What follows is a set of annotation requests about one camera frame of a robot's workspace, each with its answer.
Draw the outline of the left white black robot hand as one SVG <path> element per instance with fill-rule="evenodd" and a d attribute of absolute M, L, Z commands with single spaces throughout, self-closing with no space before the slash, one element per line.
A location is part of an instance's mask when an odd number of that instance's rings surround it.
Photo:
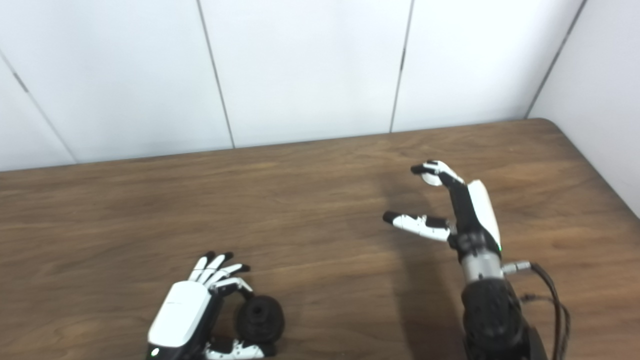
<path fill-rule="evenodd" d="M 252 287 L 239 276 L 250 271 L 249 265 L 226 265 L 233 256 L 231 251 L 208 251 L 188 278 L 170 287 L 147 334 L 147 360 L 258 360 L 277 355 L 274 340 L 213 338 L 226 297 L 242 294 L 247 305 L 256 300 Z"/>

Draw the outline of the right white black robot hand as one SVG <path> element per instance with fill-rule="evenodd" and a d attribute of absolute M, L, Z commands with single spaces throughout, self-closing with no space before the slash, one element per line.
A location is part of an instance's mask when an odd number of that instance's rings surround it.
<path fill-rule="evenodd" d="M 502 256 L 498 221 L 482 181 L 465 182 L 445 162 L 435 160 L 414 165 L 410 171 L 428 185 L 448 190 L 455 219 L 387 210 L 382 215 L 386 223 L 425 239 L 446 242 L 460 260 L 480 251 Z"/>

